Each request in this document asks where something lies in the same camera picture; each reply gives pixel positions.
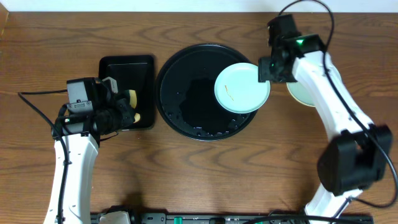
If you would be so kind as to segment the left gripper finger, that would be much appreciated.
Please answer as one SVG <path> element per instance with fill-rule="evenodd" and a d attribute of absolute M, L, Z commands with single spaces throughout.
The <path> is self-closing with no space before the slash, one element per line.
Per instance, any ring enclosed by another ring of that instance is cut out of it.
<path fill-rule="evenodd" d="M 117 81 L 112 77 L 106 77 L 102 81 L 109 87 L 113 93 L 118 93 Z"/>
<path fill-rule="evenodd" d="M 130 101 L 126 98 L 121 98 L 116 101 L 116 107 L 121 114 L 121 127 L 126 128 L 136 122 L 136 111 L 130 105 Z"/>

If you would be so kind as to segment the light blue plate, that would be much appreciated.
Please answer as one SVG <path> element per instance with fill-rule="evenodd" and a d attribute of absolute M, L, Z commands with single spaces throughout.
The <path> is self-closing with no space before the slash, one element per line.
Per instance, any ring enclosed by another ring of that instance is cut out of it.
<path fill-rule="evenodd" d="M 214 94 L 227 111 L 238 114 L 258 110 L 271 92 L 270 81 L 258 81 L 258 66 L 236 63 L 226 67 L 217 77 Z"/>
<path fill-rule="evenodd" d="M 292 71 L 296 82 L 288 82 L 290 94 L 312 107 L 331 107 L 338 101 L 323 67 L 298 66 Z"/>

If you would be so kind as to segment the green yellow sponge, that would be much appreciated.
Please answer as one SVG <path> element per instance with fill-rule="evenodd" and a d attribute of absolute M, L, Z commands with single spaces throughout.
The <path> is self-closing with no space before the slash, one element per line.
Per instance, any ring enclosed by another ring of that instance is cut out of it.
<path fill-rule="evenodd" d="M 129 98 L 130 106 L 135 110 L 137 107 L 137 93 L 135 90 L 125 90 L 124 94 Z M 138 112 L 134 114 L 134 123 L 139 122 L 141 115 Z"/>

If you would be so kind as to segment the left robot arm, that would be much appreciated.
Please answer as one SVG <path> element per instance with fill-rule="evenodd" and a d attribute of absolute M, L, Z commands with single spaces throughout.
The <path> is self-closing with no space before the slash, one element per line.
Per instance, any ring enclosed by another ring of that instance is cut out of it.
<path fill-rule="evenodd" d="M 102 136 L 139 120 L 136 93 L 121 91 L 111 77 L 67 81 L 69 102 L 52 128 L 56 155 L 45 223 L 90 223 L 93 168 Z"/>

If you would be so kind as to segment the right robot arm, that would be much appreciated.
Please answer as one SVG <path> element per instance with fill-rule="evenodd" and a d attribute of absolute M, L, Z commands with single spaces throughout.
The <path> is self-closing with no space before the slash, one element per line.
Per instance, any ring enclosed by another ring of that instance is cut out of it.
<path fill-rule="evenodd" d="M 375 125 L 344 86 L 319 35 L 302 35 L 290 14 L 267 24 L 270 57 L 259 59 L 260 83 L 299 83 L 310 95 L 326 130 L 328 145 L 317 162 L 320 179 L 306 204 L 304 223 L 340 223 L 340 215 L 390 167 L 392 133 Z"/>

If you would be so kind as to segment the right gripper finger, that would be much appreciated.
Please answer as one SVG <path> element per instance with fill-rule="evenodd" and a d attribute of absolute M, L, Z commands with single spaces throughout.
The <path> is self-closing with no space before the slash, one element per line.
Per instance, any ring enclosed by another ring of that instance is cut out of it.
<path fill-rule="evenodd" d="M 258 63 L 258 82 L 265 83 L 266 81 L 271 81 L 273 78 L 271 74 L 271 58 L 261 57 Z"/>
<path fill-rule="evenodd" d="M 274 43 L 274 23 L 269 22 L 267 27 L 268 33 L 269 33 L 269 38 L 268 38 L 268 46 L 272 47 Z"/>

